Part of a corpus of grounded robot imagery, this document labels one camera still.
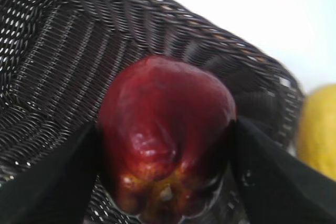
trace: wicker basket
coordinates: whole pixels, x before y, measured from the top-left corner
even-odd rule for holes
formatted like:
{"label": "wicker basket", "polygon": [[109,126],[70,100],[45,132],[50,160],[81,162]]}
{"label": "wicker basket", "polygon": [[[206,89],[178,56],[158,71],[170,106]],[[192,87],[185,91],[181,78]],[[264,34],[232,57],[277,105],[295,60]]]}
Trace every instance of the wicker basket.
{"label": "wicker basket", "polygon": [[[212,71],[240,115],[284,148],[293,140],[302,93],[291,74],[172,0],[0,0],[0,183],[95,119],[113,78],[149,53]],[[200,221],[234,224],[244,216],[229,171],[226,177]],[[96,223],[137,223],[113,207],[99,181],[87,215]]]}

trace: rose apple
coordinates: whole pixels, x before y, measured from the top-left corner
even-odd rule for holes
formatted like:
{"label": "rose apple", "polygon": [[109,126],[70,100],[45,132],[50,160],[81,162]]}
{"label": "rose apple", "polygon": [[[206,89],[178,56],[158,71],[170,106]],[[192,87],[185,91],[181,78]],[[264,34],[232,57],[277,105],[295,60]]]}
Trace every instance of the rose apple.
{"label": "rose apple", "polygon": [[197,216],[217,197],[235,120],[234,99],[214,75],[146,57],[114,79],[101,105],[102,181],[144,223]]}

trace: woven texture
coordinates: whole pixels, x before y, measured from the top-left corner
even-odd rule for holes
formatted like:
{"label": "woven texture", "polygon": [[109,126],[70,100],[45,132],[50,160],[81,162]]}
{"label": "woven texture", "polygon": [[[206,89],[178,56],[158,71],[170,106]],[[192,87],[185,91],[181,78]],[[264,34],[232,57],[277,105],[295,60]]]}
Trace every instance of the woven texture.
{"label": "woven texture", "polygon": [[[149,53],[213,72],[240,115],[284,148],[293,141],[302,93],[292,75],[172,0],[0,0],[0,183],[95,119],[113,78]],[[200,222],[238,223],[244,215],[226,176]],[[99,182],[87,215],[96,223],[137,223],[113,207]]]}

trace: red wax apple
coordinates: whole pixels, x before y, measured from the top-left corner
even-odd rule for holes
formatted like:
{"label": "red wax apple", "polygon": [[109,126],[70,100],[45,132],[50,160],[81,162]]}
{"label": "red wax apple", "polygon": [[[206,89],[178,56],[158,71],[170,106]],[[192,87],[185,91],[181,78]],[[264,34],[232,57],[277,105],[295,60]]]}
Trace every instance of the red wax apple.
{"label": "red wax apple", "polygon": [[102,181],[146,224],[206,211],[222,186],[235,102],[211,73],[165,56],[123,70],[101,106]]}

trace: wax apple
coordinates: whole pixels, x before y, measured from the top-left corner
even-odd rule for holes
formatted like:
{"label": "wax apple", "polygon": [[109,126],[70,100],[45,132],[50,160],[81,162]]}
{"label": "wax apple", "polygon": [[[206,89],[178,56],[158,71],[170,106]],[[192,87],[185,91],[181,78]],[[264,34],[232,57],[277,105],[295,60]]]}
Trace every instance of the wax apple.
{"label": "wax apple", "polygon": [[143,223],[175,224],[217,197],[236,120],[214,75],[165,56],[124,69],[101,106],[103,183]]}

